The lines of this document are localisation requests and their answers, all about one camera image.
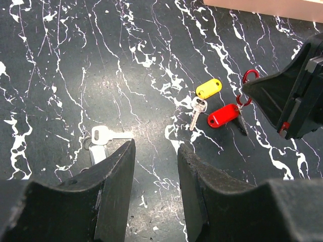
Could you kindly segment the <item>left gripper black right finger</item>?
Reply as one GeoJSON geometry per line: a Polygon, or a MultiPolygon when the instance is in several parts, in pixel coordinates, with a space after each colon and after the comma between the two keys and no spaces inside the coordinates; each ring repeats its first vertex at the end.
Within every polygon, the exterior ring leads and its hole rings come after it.
{"type": "Polygon", "coordinates": [[[237,180],[178,149],[189,241],[322,241],[322,179],[237,180]]]}

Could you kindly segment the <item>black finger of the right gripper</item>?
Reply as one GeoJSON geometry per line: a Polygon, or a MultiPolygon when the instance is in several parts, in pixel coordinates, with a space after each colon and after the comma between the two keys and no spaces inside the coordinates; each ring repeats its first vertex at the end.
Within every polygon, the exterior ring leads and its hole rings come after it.
{"type": "Polygon", "coordinates": [[[283,110],[310,48],[311,44],[305,42],[296,57],[283,70],[243,85],[243,93],[257,104],[274,128],[278,128],[283,110]]]}

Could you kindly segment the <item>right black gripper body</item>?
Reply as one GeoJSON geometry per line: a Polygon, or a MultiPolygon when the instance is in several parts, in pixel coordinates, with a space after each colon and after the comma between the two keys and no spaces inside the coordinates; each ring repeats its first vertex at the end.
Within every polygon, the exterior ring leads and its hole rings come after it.
{"type": "Polygon", "coordinates": [[[283,73],[291,75],[292,88],[278,133],[300,139],[322,127],[322,33],[308,38],[283,73]]]}

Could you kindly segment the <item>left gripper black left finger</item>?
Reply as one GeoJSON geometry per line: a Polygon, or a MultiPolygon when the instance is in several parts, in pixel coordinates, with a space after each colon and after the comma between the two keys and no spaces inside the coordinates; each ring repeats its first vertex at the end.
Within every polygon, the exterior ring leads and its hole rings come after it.
{"type": "Polygon", "coordinates": [[[123,241],[135,155],[127,141],[58,186],[2,180],[1,241],[123,241]]]}

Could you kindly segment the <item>key with red tag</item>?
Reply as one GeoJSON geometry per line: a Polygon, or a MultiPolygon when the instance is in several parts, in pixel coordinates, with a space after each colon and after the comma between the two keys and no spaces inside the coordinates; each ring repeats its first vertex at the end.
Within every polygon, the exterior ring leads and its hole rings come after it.
{"type": "Polygon", "coordinates": [[[246,121],[242,115],[242,108],[248,106],[252,102],[252,99],[248,98],[246,103],[242,103],[240,101],[240,97],[241,95],[236,97],[237,104],[227,104],[224,107],[212,112],[207,118],[208,125],[212,128],[219,128],[240,117],[243,125],[243,131],[245,135],[248,136],[249,133],[246,127],[246,121]]]}

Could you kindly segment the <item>key with yellow tag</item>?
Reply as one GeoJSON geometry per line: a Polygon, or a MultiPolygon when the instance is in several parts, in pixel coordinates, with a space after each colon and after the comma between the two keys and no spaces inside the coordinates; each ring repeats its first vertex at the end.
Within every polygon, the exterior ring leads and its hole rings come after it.
{"type": "Polygon", "coordinates": [[[192,121],[189,127],[190,131],[194,130],[199,115],[201,113],[206,112],[207,106],[208,106],[206,99],[220,92],[221,89],[222,89],[222,83],[218,79],[211,79],[199,85],[196,88],[195,90],[196,97],[194,97],[191,102],[191,107],[193,108],[193,111],[192,111],[192,121]]]}

